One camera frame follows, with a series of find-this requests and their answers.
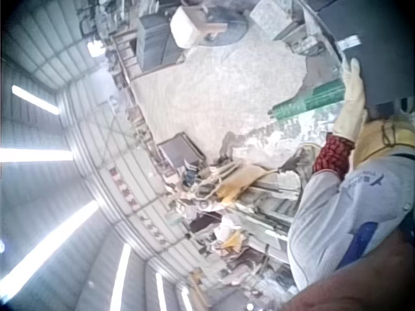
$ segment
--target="green tube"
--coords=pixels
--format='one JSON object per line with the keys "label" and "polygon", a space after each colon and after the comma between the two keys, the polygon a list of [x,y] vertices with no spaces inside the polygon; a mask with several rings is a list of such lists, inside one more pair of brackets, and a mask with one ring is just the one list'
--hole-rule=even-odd
{"label": "green tube", "polygon": [[307,94],[294,97],[275,105],[268,114],[271,118],[283,120],[303,112],[340,102],[344,99],[344,84],[341,79],[318,86]]}

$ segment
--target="work glove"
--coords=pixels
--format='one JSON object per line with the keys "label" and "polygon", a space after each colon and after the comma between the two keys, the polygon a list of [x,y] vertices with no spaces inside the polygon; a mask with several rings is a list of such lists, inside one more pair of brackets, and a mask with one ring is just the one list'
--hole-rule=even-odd
{"label": "work glove", "polygon": [[346,91],[342,111],[333,125],[333,135],[346,138],[355,143],[368,115],[364,108],[366,99],[363,81],[360,76],[361,67],[356,58],[351,60],[350,65],[344,58],[342,68]]}

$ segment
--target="hand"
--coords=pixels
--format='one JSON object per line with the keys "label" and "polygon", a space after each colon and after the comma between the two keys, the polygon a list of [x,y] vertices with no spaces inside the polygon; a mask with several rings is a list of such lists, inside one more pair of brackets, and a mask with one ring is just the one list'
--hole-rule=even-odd
{"label": "hand", "polygon": [[346,88],[344,105],[333,126],[333,135],[356,142],[362,125],[366,122],[367,111],[359,61],[343,59],[343,83]]}

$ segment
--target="red sleeve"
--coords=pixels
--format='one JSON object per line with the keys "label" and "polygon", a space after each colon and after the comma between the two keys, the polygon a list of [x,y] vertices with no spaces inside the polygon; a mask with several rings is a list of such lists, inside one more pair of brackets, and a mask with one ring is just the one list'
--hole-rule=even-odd
{"label": "red sleeve", "polygon": [[343,180],[349,171],[349,156],[354,148],[355,144],[346,138],[329,136],[314,163],[314,173],[320,170],[332,170]]}

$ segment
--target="sticker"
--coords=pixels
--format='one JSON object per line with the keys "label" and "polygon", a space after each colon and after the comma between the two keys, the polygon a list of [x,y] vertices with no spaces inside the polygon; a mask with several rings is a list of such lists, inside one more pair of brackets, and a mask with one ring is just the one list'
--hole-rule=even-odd
{"label": "sticker", "polygon": [[362,42],[360,41],[357,35],[352,35],[347,37],[346,39],[337,41],[337,45],[340,50],[344,51],[346,49],[350,49],[351,47],[355,47],[356,45],[360,45]]}

